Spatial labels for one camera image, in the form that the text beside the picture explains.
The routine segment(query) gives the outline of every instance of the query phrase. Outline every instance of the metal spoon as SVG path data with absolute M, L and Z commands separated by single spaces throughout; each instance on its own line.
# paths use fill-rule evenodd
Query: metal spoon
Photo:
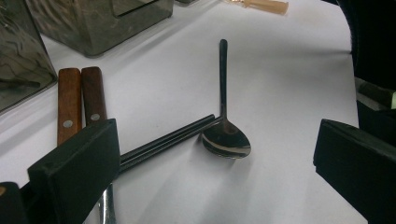
M 250 153 L 248 138 L 227 120 L 227 41 L 220 41 L 220 116 L 222 121 L 203 131 L 204 146 L 226 158 L 240 159 Z

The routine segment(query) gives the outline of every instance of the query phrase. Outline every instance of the wooden handle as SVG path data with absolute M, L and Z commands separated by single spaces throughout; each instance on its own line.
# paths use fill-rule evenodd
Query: wooden handle
M 284 15 L 288 11 L 289 3 L 271 0 L 245 0 L 244 6 Z
M 102 71 L 99 67 L 86 67 L 81 70 L 81 78 L 86 124 L 107 119 Z
M 81 75 L 65 68 L 58 75 L 58 146 L 81 130 Z

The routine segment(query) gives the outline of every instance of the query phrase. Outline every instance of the metal rivet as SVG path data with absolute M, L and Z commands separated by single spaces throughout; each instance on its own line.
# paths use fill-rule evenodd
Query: metal rivet
M 71 126 L 73 126 L 73 121 L 71 121 L 70 119 L 64 122 L 65 128 L 70 128 Z
M 91 120 L 99 120 L 99 118 L 100 118 L 100 115 L 98 115 L 98 114 L 91 115 Z
M 0 196 L 6 193 L 7 189 L 5 187 L 0 186 Z

